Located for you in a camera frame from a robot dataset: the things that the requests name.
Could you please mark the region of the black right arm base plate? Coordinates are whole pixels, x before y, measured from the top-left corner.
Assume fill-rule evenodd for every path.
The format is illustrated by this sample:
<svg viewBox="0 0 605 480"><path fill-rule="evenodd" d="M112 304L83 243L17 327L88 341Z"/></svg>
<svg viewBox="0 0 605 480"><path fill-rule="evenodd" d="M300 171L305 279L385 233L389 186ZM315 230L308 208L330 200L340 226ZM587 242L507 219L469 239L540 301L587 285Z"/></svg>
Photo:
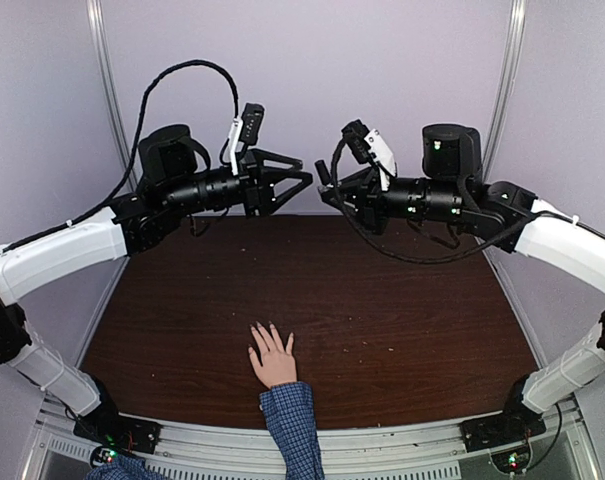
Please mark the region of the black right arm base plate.
<svg viewBox="0 0 605 480"><path fill-rule="evenodd" d="M540 416L499 413L463 421L460 429L466 451L471 453L524 442L545 433L546 425Z"/></svg>

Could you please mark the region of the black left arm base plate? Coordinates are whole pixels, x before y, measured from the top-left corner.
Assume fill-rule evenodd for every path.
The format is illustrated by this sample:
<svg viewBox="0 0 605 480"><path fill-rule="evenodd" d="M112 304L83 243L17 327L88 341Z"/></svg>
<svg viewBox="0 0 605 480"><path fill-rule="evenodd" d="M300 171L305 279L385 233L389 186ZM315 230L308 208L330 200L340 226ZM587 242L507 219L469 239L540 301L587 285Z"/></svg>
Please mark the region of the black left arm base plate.
<svg viewBox="0 0 605 480"><path fill-rule="evenodd" d="M75 422L73 434L120 453L153 454L161 429L157 422L122 416L114 424L102 424L100 427L80 419Z"/></svg>

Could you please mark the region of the mannequin hand with painted nails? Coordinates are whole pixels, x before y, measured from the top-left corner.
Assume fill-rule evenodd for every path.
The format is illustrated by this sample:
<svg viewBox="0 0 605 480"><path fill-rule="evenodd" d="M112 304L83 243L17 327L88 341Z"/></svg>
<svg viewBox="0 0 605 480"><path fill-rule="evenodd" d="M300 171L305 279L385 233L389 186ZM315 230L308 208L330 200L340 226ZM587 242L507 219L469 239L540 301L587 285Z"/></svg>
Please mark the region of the mannequin hand with painted nails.
<svg viewBox="0 0 605 480"><path fill-rule="evenodd" d="M286 341L277 327L257 322L250 327L256 347L248 348L248 356L257 379L267 389L298 381L297 365L293 354L295 336L290 333Z"/></svg>

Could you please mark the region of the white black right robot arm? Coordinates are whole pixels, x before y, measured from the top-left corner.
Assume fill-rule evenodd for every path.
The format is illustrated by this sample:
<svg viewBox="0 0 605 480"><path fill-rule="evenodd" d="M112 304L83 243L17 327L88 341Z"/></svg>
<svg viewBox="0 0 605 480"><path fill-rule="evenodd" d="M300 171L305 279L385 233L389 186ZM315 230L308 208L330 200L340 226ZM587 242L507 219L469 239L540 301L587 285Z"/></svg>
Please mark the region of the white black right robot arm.
<svg viewBox="0 0 605 480"><path fill-rule="evenodd" d="M605 235L507 181L483 181L479 132L458 124L423 128L423 176L403 178L393 152L376 129L355 120L329 162L315 168L322 201L338 210L379 253L415 265L462 260L489 247L540 260L605 295ZM420 225L444 224L454 236L468 234L479 245L440 258L415 258L387 250L374 240L392 218ZM605 373L605 310L596 325L550 365L517 381L495 419L501 440L517 440L539 416Z"/></svg>

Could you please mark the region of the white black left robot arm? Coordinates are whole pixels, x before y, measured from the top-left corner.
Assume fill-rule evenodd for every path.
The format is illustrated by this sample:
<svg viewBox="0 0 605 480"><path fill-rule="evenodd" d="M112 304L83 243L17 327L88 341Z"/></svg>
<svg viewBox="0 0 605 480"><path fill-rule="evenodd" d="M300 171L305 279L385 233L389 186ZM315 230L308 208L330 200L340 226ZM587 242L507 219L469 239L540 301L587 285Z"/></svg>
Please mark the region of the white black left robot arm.
<svg viewBox="0 0 605 480"><path fill-rule="evenodd" d="M211 159L188 126L163 127L138 146L142 178L131 194L115 197L81 221L43 236L0 246L0 364L56 396L105 444L126 433L105 387L67 364L26 325L20 300L93 265L140 254L177 230L183 219L241 206L248 218L275 213L312 182L300 160L256 148L257 130L233 122L228 163L203 171Z"/></svg>

